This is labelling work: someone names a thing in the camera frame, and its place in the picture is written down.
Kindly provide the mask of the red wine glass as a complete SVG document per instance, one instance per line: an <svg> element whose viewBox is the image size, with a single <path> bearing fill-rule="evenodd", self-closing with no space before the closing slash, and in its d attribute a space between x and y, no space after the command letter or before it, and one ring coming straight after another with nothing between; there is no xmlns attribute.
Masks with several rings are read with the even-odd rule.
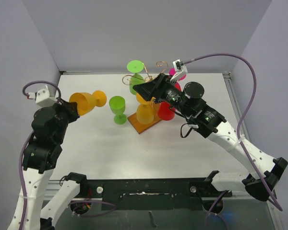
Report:
<svg viewBox="0 0 288 230"><path fill-rule="evenodd" d="M170 121L175 117L175 113L170 110L170 104L168 104L167 102L162 102L160 104L157 115L160 119L165 121Z"/></svg>

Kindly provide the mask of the pink wine glass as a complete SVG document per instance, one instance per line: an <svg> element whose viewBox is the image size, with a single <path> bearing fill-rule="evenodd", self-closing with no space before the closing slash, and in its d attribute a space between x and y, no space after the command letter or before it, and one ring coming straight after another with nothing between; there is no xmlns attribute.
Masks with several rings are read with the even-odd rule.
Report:
<svg viewBox="0 0 288 230"><path fill-rule="evenodd" d="M173 77L174 75L176 75L177 72L175 71L174 68L171 68L168 73L170 76ZM185 78L186 78L186 72L183 72L183 75L179 75L179 77L176 78L176 81L181 81L184 80Z"/></svg>

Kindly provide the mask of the orange wine glass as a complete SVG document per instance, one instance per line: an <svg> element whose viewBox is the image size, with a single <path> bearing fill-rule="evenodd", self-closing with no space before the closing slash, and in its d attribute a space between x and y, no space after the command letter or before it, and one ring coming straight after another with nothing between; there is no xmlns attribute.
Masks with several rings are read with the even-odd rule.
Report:
<svg viewBox="0 0 288 230"><path fill-rule="evenodd" d="M155 114L152 101L144 100L139 93L136 94L136 100L140 103L136 111L137 121L144 125L152 123Z"/></svg>
<svg viewBox="0 0 288 230"><path fill-rule="evenodd" d="M91 112L95 107L103 107L107 102L107 96L100 90L93 93L76 92L70 96L69 102L77 103L78 115L83 116Z"/></svg>

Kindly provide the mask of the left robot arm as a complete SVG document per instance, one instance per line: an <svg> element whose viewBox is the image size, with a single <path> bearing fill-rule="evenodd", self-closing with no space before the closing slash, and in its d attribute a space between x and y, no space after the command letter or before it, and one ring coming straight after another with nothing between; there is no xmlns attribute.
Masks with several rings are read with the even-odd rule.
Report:
<svg viewBox="0 0 288 230"><path fill-rule="evenodd" d="M53 230L68 204L76 197L86 197L86 175L69 173L59 191L43 207L47 185L62 152L69 123L80 116L75 102L59 100L37 110L33 132L26 140L19 159L21 190L10 230Z"/></svg>

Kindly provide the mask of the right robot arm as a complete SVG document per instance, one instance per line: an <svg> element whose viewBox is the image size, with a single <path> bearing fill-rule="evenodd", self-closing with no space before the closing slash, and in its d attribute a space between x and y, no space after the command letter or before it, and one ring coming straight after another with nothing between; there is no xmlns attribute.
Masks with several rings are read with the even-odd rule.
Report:
<svg viewBox="0 0 288 230"><path fill-rule="evenodd" d="M201 84L188 82L181 91L176 88L171 76L160 73L152 81L137 84L133 89L145 101L168 103L185 118L190 131L194 130L216 143L247 169L246 173L213 171L204 184L208 195L245 191L259 201L268 201L272 197L272 191L288 162L264 153L242 136L223 115L202 99L204 87Z"/></svg>

